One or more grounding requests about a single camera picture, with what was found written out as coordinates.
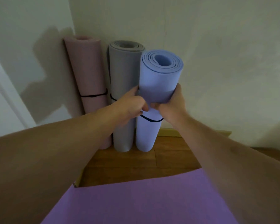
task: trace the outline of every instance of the yoga mat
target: yoga mat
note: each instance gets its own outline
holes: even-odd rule
[[[108,105],[104,81],[101,40],[88,36],[65,37],[64,42],[78,85],[85,113]],[[100,149],[112,145],[111,136]]]
[[[144,46],[133,41],[114,41],[107,51],[112,103],[139,84],[140,57]],[[113,131],[114,148],[126,152],[132,148],[136,119]]]
[[[140,64],[139,95],[150,105],[167,103],[178,83],[183,61],[172,52],[152,50],[143,52]],[[147,152],[152,149],[163,117],[150,108],[137,117],[136,146]]]
[[[237,224],[202,169],[170,177],[74,188],[42,224]]]

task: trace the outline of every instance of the person's left arm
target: person's left arm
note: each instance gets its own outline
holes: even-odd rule
[[[95,113],[0,137],[0,223],[40,223],[114,128],[148,110],[137,90]]]

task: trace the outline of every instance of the beige wall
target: beige wall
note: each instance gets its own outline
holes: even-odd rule
[[[127,39],[179,55],[179,82],[195,118],[247,145],[280,148],[280,0],[70,0],[70,6],[77,34],[101,38],[104,50]]]
[[[62,37],[68,0],[0,0],[0,63],[37,124],[82,114]]]

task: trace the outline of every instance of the person's left hand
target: person's left hand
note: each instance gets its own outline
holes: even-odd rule
[[[142,115],[142,110],[145,112],[148,111],[148,105],[144,98],[136,96],[138,89],[139,86],[135,86],[114,103],[116,108],[122,111],[120,125],[125,125],[130,119]]]

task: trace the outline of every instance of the person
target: person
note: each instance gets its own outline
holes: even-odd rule
[[[40,223],[118,125],[149,106],[138,86],[74,119],[0,137],[0,223]],[[218,134],[186,111],[180,84],[150,104],[185,139],[239,223],[280,223],[280,162]]]

